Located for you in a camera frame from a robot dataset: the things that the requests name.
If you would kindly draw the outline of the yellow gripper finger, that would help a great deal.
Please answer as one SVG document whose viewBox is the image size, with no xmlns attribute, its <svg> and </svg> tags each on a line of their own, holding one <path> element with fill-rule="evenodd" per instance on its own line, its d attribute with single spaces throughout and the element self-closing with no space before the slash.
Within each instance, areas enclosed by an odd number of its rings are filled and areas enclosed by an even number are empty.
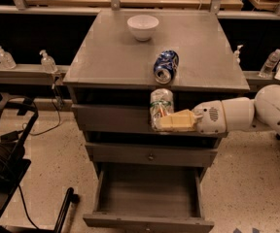
<svg viewBox="0 0 280 233">
<path fill-rule="evenodd" d="M 156 129 L 169 132 L 195 131 L 195 126 L 201 118 L 202 115 L 196 115 L 191 110 L 183 110 L 158 118 L 156 121 Z"/>
</svg>

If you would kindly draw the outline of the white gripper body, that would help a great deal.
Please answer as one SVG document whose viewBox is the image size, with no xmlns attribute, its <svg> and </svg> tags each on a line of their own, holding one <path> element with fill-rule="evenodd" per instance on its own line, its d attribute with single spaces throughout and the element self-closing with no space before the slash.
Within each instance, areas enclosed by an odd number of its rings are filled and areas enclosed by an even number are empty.
<svg viewBox="0 0 280 233">
<path fill-rule="evenodd" d="M 224 108 L 221 101 L 204 102 L 192 109 L 195 129 L 200 134 L 220 134 L 227 131 Z"/>
</svg>

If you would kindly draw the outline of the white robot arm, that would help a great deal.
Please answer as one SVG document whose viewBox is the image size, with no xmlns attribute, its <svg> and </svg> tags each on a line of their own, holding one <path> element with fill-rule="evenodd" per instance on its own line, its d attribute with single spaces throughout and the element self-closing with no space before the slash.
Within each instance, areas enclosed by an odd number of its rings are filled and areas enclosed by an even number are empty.
<svg viewBox="0 0 280 233">
<path fill-rule="evenodd" d="M 280 136 L 280 85 L 260 89 L 254 99 L 239 97 L 198 104 L 192 110 L 160 117 L 158 131 L 212 135 L 230 131 L 274 130 Z"/>
</svg>

